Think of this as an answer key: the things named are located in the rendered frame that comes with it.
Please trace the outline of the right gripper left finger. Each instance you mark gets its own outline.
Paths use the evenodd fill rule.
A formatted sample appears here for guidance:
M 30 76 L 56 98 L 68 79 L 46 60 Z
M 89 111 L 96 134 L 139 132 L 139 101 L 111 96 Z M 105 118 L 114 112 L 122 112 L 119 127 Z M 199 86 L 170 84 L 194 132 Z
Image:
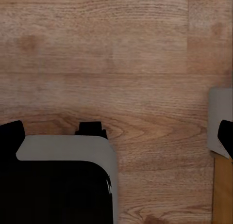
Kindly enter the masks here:
M 20 120 L 0 125 L 0 178 L 25 140 Z

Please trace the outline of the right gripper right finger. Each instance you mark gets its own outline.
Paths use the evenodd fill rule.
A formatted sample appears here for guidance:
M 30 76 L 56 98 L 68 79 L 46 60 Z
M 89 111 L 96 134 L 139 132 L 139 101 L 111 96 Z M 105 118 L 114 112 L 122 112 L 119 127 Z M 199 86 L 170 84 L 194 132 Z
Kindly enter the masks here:
M 233 122 L 222 120 L 217 137 L 233 159 Z

